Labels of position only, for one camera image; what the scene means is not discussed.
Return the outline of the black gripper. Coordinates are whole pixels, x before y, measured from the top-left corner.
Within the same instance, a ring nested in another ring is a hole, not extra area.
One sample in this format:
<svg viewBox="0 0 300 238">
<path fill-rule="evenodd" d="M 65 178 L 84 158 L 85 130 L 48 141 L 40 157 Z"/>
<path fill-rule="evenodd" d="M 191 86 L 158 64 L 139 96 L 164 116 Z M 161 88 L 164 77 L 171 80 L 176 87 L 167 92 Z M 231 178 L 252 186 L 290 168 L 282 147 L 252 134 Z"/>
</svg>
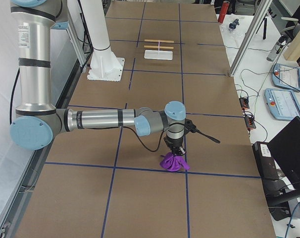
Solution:
<svg viewBox="0 0 300 238">
<path fill-rule="evenodd" d="M 171 153 L 174 156 L 177 155 L 185 155 L 185 150 L 183 148 L 183 138 L 178 138 L 178 139 L 172 139 L 168 136 L 164 137 L 164 141 L 167 145 L 167 147 L 170 148 Z"/>
</svg>

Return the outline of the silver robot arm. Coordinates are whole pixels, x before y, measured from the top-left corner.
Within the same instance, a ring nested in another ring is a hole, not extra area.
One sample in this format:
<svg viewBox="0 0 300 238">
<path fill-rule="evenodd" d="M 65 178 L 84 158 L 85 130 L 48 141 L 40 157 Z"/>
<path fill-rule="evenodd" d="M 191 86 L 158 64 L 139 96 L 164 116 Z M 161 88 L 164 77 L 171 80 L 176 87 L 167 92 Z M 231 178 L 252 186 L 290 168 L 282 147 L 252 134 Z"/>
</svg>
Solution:
<svg viewBox="0 0 300 238">
<path fill-rule="evenodd" d="M 58 109 L 51 102 L 50 31 L 68 26 L 65 0 L 13 0 L 10 10 L 18 23 L 21 104 L 10 124 L 11 139 L 20 147 L 39 150 L 61 133 L 75 129 L 128 128 L 139 137 L 160 132 L 173 155 L 182 156 L 185 106 L 169 102 L 164 110 L 149 108 L 97 111 Z"/>
</svg>

